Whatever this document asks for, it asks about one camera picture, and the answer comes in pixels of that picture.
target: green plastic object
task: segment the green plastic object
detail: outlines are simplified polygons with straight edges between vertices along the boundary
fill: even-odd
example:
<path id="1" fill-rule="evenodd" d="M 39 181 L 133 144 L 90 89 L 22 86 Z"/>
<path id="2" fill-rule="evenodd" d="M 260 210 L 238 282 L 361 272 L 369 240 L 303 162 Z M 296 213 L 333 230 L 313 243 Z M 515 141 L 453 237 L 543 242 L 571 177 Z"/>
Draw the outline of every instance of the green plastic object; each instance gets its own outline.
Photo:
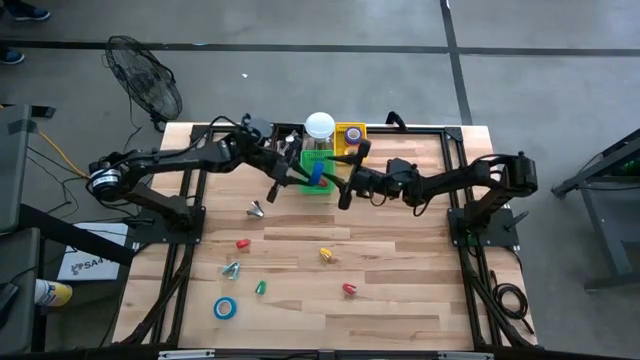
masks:
<path id="1" fill-rule="evenodd" d="M 258 283 L 258 287 L 256 288 L 256 294 L 264 295 L 265 291 L 267 291 L 267 283 L 263 280 Z"/>
<path id="2" fill-rule="evenodd" d="M 336 165 L 334 161 L 327 160 L 327 156 L 333 156 L 333 150 L 302 150 L 302 153 L 300 154 L 300 165 L 302 165 L 302 168 L 311 174 L 313 171 L 313 165 L 316 161 L 322 161 L 324 172 L 333 175 L 335 173 Z M 300 192 L 306 195 L 331 194 L 333 189 L 336 187 L 335 184 L 324 177 L 323 179 L 327 181 L 327 186 L 300 186 Z"/>

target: green plastic crate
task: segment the green plastic crate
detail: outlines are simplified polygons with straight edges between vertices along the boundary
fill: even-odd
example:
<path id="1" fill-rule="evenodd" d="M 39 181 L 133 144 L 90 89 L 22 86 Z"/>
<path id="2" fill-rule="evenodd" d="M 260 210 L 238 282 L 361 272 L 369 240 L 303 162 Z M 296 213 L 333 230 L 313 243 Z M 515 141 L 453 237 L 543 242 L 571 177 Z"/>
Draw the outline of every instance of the green plastic crate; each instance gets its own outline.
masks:
<path id="1" fill-rule="evenodd" d="M 324 163 L 323 172 L 333 175 L 335 173 L 335 162 L 327 160 L 327 156 L 333 156 L 333 150 L 302 150 L 302 153 L 300 154 L 300 165 L 302 165 L 302 168 L 311 174 L 311 171 L 313 171 L 313 165 L 316 161 L 322 161 Z M 335 184 L 324 177 L 323 179 L 327 180 L 327 186 L 300 186 L 300 191 L 307 195 L 331 194 L 333 192 L 333 188 L 336 187 Z"/>

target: red plastic object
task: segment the red plastic object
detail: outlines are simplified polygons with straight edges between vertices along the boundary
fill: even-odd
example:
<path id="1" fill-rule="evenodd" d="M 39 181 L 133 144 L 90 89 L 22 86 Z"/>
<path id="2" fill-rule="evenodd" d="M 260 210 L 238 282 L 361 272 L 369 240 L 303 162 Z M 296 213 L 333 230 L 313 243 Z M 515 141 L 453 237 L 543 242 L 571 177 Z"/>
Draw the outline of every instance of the red plastic object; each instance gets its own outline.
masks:
<path id="1" fill-rule="evenodd" d="M 249 239 L 236 241 L 236 246 L 238 247 L 238 249 L 242 249 L 243 247 L 249 246 L 249 244 L 251 244 L 251 240 Z"/>
<path id="2" fill-rule="evenodd" d="M 344 292 L 346 292 L 349 295 L 355 295 L 356 294 L 356 286 L 355 285 L 344 283 L 342 285 L 342 290 L 344 290 Z"/>

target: person's foot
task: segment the person's foot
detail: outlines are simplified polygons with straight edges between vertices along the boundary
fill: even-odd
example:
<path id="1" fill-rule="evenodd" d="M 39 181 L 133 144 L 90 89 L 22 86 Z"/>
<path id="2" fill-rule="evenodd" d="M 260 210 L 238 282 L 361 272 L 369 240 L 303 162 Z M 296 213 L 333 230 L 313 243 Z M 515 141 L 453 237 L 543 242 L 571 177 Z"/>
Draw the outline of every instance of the person's foot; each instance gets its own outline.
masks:
<path id="1" fill-rule="evenodd" d="M 51 13 L 47 10 L 38 9 L 35 6 L 23 2 L 17 5 L 7 6 L 6 8 L 15 21 L 42 21 L 47 20 L 51 16 Z"/>
<path id="2" fill-rule="evenodd" d="M 15 50 L 0 48 L 0 64 L 16 65 L 23 61 L 24 54 Z"/>

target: blue tape roll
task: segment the blue tape roll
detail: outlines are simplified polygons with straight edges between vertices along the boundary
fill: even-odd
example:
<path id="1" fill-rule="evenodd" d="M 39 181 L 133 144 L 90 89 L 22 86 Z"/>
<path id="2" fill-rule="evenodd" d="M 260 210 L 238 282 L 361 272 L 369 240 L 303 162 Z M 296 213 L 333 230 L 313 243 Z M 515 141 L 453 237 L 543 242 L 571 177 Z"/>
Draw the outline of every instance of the blue tape roll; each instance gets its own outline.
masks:
<path id="1" fill-rule="evenodd" d="M 347 128 L 344 132 L 344 141 L 349 145 L 358 145 L 362 140 L 362 131 L 357 127 Z"/>
<path id="2" fill-rule="evenodd" d="M 223 304 L 229 304 L 229 312 L 226 314 L 222 314 L 220 312 L 220 307 Z M 218 299 L 218 301 L 216 301 L 216 303 L 213 305 L 213 313 L 220 320 L 228 320 L 228 319 L 231 319 L 233 315 L 236 314 L 237 308 L 238 307 L 236 306 L 236 302 L 232 298 L 225 296 Z"/>
<path id="3" fill-rule="evenodd" d="M 311 176 L 309 177 L 309 184 L 313 186 L 318 185 L 323 171 L 324 164 L 321 161 L 316 161 L 315 164 L 313 164 L 313 171 L 311 172 Z"/>

